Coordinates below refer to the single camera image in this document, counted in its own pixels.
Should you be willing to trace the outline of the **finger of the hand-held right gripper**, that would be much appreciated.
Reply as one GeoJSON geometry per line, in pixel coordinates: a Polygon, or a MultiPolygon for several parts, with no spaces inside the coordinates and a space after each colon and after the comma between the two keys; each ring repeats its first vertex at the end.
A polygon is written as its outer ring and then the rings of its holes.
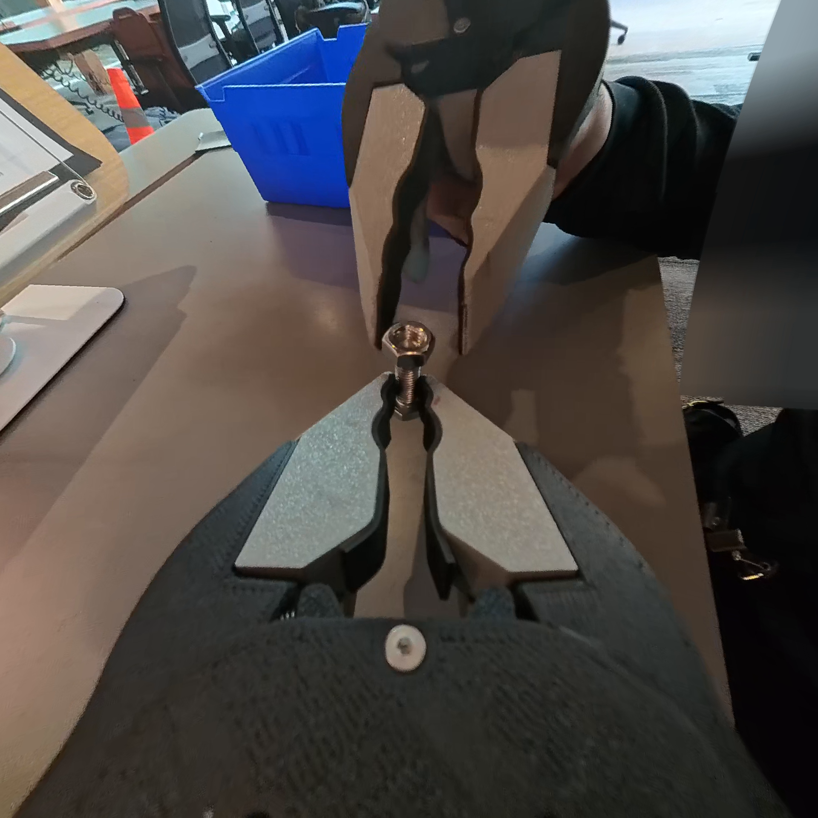
{"type": "Polygon", "coordinates": [[[426,108],[404,85],[375,88],[350,187],[357,279],[369,343],[393,324],[419,197],[412,179],[426,108]]]}
{"type": "Polygon", "coordinates": [[[461,355],[505,302],[546,212],[553,191],[552,119],[551,52],[517,60],[481,95],[475,156],[482,187],[460,277],[461,355]]]}

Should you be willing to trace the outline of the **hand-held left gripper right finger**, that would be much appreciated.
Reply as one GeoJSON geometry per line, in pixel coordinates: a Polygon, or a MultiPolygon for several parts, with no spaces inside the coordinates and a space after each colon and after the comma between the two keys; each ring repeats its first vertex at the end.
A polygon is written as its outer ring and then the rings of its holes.
{"type": "Polygon", "coordinates": [[[578,564],[516,441],[426,376],[425,547],[441,600],[576,578],[578,564]]]}

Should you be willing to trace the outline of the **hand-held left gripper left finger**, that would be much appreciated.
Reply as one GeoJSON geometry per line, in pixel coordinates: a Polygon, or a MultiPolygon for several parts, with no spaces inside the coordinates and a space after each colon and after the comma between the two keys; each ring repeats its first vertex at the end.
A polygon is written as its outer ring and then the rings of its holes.
{"type": "Polygon", "coordinates": [[[385,556],[392,377],[359,389],[296,441],[234,563],[248,577],[353,595],[385,556]]]}

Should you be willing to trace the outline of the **silver metal bolt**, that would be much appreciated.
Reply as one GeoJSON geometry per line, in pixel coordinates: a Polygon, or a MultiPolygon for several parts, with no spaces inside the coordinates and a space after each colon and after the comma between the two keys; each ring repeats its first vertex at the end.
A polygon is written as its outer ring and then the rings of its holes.
{"type": "Polygon", "coordinates": [[[394,414],[402,421],[410,421],[417,416],[418,389],[425,363],[425,353],[405,353],[398,356],[394,364],[397,382],[394,414]]]}

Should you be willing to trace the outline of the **person's right forearm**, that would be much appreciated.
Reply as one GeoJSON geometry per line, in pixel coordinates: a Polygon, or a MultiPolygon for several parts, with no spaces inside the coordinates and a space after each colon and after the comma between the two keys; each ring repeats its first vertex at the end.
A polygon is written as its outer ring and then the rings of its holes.
{"type": "Polygon", "coordinates": [[[712,104],[638,76],[600,89],[612,103],[605,142],[554,196],[544,222],[660,258],[700,260],[743,105],[712,104]]]}

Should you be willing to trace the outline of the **person's right hand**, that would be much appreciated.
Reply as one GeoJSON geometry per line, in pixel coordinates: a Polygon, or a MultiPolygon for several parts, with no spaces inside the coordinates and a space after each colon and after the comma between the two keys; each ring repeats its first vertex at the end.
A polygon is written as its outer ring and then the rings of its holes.
{"type": "Polygon", "coordinates": [[[613,112],[612,94],[607,82],[602,80],[594,106],[557,164],[553,199],[558,199],[602,150],[612,127],[613,112]]]}

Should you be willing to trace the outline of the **blue plastic bin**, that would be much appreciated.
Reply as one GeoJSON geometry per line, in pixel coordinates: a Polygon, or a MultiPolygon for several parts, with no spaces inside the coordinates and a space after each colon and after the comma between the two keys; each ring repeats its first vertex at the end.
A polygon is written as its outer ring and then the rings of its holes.
{"type": "Polygon", "coordinates": [[[349,207],[342,104],[367,27],[311,29],[197,86],[265,201],[349,207]]]}

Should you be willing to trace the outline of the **black office chair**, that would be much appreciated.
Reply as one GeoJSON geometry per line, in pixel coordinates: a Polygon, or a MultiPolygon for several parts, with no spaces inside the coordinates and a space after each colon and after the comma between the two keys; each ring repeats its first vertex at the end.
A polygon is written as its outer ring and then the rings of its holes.
{"type": "Polygon", "coordinates": [[[241,59],[258,56],[299,36],[292,2],[234,1],[239,23],[233,39],[241,59]]]}
{"type": "Polygon", "coordinates": [[[195,84],[233,67],[217,36],[206,1],[158,1],[158,5],[166,34],[195,84]]]}

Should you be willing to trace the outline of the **orange traffic cone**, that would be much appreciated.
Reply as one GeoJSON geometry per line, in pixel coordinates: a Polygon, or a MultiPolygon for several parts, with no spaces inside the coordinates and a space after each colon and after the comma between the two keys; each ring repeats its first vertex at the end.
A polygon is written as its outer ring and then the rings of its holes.
{"type": "Polygon", "coordinates": [[[130,144],[136,145],[152,136],[155,129],[150,125],[124,71],[120,68],[108,68],[107,74],[130,144]]]}

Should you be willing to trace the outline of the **black bag with metal clips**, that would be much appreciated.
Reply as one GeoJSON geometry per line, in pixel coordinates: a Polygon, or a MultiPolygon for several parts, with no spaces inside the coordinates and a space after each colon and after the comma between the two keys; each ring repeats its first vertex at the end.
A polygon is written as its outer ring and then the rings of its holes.
{"type": "Polygon", "coordinates": [[[816,410],[745,434],[683,406],[737,731],[794,815],[816,816],[816,410]]]}

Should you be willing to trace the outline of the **light wooden board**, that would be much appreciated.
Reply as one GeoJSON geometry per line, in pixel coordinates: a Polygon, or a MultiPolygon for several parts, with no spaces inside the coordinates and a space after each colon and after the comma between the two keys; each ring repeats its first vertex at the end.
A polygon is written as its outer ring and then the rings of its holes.
{"type": "Polygon", "coordinates": [[[1,304],[5,304],[103,227],[128,199],[129,180],[123,160],[101,131],[4,45],[1,46],[1,86],[58,136],[101,161],[101,166],[87,176],[97,194],[93,206],[59,228],[55,237],[48,237],[28,256],[2,271],[1,304]]]}

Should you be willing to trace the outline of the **brown chair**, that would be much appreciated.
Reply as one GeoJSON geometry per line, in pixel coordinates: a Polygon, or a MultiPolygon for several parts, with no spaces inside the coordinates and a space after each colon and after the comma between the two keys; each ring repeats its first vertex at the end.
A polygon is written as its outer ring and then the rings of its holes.
{"type": "Polygon", "coordinates": [[[171,48],[160,20],[122,7],[113,12],[111,31],[126,57],[125,64],[150,95],[169,103],[179,97],[179,93],[193,89],[188,72],[171,48]]]}

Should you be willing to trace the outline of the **white monitor base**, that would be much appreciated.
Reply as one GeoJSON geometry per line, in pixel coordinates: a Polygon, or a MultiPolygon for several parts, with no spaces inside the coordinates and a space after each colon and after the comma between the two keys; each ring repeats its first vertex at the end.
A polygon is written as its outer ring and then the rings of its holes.
{"type": "Polygon", "coordinates": [[[124,304],[116,288],[32,284],[2,307],[2,430],[124,304]]]}

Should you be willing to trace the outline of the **clear sign holder with paper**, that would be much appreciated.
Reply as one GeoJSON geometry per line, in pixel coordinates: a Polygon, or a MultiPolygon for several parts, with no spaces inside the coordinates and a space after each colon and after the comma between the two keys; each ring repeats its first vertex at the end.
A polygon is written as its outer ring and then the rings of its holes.
{"type": "Polygon", "coordinates": [[[87,182],[87,176],[100,167],[98,158],[62,138],[1,91],[2,229],[58,192],[79,199],[69,184],[74,179],[87,182]]]}

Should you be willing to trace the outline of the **brown wooden table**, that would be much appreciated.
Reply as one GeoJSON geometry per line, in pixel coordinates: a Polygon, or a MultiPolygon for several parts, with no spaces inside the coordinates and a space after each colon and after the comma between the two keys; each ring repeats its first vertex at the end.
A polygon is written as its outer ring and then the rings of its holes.
{"type": "Polygon", "coordinates": [[[109,34],[114,11],[120,8],[148,15],[159,11],[158,2],[152,1],[86,3],[60,12],[42,9],[12,17],[19,28],[2,33],[1,42],[18,56],[82,52],[109,34]]]}

